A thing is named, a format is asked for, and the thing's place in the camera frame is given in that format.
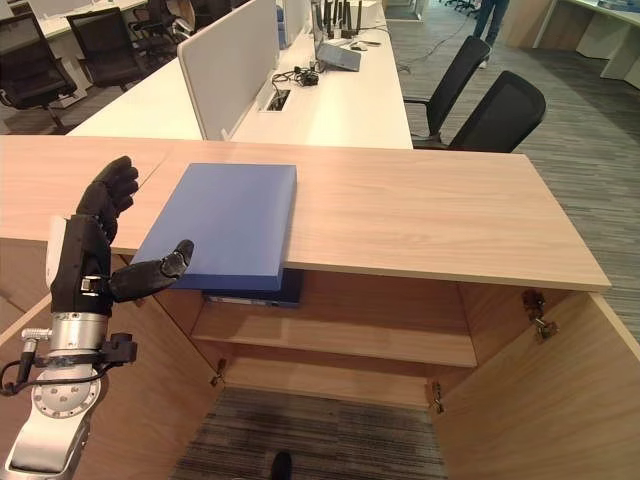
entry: laptop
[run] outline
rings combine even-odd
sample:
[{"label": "laptop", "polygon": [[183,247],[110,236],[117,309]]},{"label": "laptop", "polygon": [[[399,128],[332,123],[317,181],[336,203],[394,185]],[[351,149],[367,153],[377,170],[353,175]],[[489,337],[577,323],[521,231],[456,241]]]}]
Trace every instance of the laptop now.
[{"label": "laptop", "polygon": [[311,23],[313,26],[313,46],[316,51],[316,60],[344,70],[359,72],[361,55],[358,52],[324,42],[322,11],[320,8],[319,2],[315,0],[311,2]]}]

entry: person's leg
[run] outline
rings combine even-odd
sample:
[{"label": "person's leg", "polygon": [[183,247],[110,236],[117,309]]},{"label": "person's leg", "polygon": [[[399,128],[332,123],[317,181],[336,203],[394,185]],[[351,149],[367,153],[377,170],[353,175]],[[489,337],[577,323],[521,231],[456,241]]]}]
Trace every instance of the person's leg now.
[{"label": "person's leg", "polygon": [[473,31],[474,37],[480,38],[482,36],[484,27],[487,26],[487,20],[489,20],[489,14],[491,13],[494,2],[495,0],[482,0],[482,3],[480,4],[480,11],[478,12],[478,19],[476,21],[476,29]]},{"label": "person's leg", "polygon": [[495,0],[493,17],[491,18],[491,25],[489,25],[489,32],[487,33],[487,43],[492,47],[496,38],[498,38],[502,19],[504,18],[504,14],[507,13],[507,8],[509,8],[509,0]]}]

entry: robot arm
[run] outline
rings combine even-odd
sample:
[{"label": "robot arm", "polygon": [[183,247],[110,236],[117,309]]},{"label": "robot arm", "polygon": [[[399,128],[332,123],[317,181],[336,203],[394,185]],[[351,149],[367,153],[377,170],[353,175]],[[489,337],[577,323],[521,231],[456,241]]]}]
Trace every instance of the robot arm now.
[{"label": "robot arm", "polygon": [[[106,338],[113,302],[158,292],[175,283],[189,265],[193,243],[183,240],[160,260],[111,274],[110,245],[117,218],[133,204],[137,177],[128,157],[111,162],[87,187],[76,213],[52,229],[47,252],[48,283],[53,279],[52,326],[24,329],[20,360],[0,373],[2,396],[33,387],[31,414],[0,469],[0,479],[73,477],[89,435],[91,413],[106,394],[102,377],[136,359],[137,345],[130,334]],[[36,357],[40,341],[50,343],[43,358]],[[34,366],[44,371],[29,381]],[[17,367],[16,380],[5,383],[10,367]]]}]

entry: blue notebook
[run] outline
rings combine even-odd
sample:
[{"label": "blue notebook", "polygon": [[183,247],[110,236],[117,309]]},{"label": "blue notebook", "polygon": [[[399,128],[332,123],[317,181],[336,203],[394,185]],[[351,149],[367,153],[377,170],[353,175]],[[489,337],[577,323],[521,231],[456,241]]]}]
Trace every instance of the blue notebook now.
[{"label": "blue notebook", "polygon": [[187,238],[193,258],[174,288],[279,290],[295,191],[294,165],[191,164],[133,263]]}]

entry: door hinge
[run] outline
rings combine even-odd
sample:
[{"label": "door hinge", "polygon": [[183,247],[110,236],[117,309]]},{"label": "door hinge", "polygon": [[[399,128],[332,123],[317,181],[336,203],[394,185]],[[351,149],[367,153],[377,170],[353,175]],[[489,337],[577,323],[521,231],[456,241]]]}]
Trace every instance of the door hinge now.
[{"label": "door hinge", "polygon": [[433,393],[433,406],[436,413],[444,413],[444,405],[442,404],[442,386],[440,382],[431,383],[431,392]]},{"label": "door hinge", "polygon": [[529,321],[536,326],[536,338],[542,343],[558,333],[558,325],[555,322],[544,320],[544,295],[536,290],[525,290],[522,293],[524,311],[529,316]]},{"label": "door hinge", "polygon": [[218,385],[219,382],[225,383],[224,382],[224,373],[225,373],[225,368],[227,367],[227,359],[226,358],[221,358],[220,360],[218,360],[218,368],[216,370],[216,374],[215,376],[211,379],[211,385],[212,386],[216,386]]}]

